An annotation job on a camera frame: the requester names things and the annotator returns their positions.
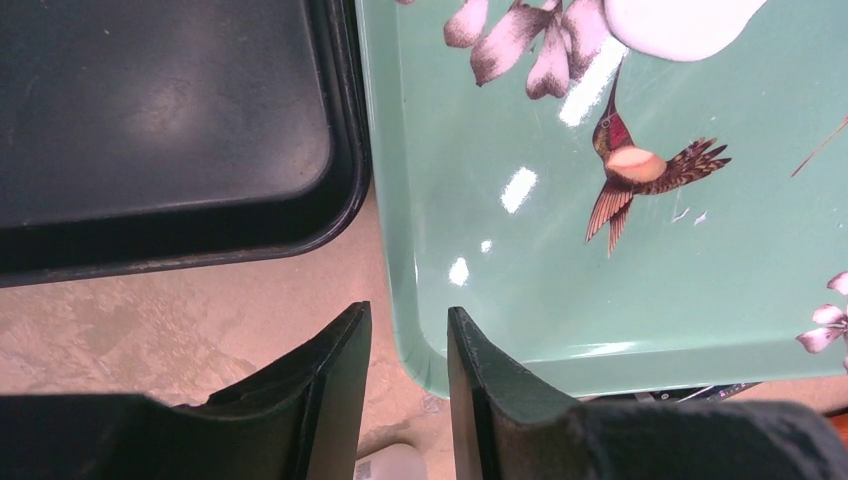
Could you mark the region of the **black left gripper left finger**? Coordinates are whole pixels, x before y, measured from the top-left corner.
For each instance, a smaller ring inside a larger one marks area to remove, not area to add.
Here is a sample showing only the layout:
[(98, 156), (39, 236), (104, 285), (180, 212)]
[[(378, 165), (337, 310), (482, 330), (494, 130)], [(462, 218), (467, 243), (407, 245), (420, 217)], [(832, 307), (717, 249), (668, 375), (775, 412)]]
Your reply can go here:
[(350, 479), (372, 334), (366, 302), (200, 405), (141, 394), (1, 399), (5, 479)]

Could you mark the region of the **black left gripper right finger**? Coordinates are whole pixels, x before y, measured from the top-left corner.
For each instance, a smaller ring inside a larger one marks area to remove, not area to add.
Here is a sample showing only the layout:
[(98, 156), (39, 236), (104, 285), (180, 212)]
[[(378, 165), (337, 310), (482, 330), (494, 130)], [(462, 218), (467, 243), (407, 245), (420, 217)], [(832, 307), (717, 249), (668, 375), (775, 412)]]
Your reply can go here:
[(448, 312), (460, 479), (843, 479), (847, 448), (819, 413), (781, 401), (582, 402)]

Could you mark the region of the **black plastic tray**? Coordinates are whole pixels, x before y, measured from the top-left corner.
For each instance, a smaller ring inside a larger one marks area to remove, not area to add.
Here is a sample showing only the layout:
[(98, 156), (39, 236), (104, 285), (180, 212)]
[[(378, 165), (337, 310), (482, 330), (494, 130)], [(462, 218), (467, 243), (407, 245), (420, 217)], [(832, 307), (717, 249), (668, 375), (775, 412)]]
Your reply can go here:
[(359, 212), (351, 1), (5, 1), (5, 287), (291, 257)]

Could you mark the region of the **white dough ball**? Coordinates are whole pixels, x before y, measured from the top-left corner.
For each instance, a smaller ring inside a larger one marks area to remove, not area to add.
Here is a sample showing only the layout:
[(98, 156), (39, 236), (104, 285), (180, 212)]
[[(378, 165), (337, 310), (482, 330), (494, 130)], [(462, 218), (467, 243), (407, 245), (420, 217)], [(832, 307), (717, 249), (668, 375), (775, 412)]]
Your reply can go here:
[(765, 0), (607, 0), (606, 23), (628, 48), (697, 62), (735, 41)]

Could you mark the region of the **green floral tray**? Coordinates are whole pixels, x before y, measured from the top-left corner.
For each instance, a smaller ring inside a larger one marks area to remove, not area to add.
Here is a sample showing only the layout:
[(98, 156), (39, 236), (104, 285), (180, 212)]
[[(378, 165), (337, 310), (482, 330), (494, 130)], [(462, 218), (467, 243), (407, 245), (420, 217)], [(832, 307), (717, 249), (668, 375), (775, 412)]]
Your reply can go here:
[(845, 373), (846, 3), (674, 62), (604, 2), (357, 3), (404, 367), (460, 307), (574, 396)]

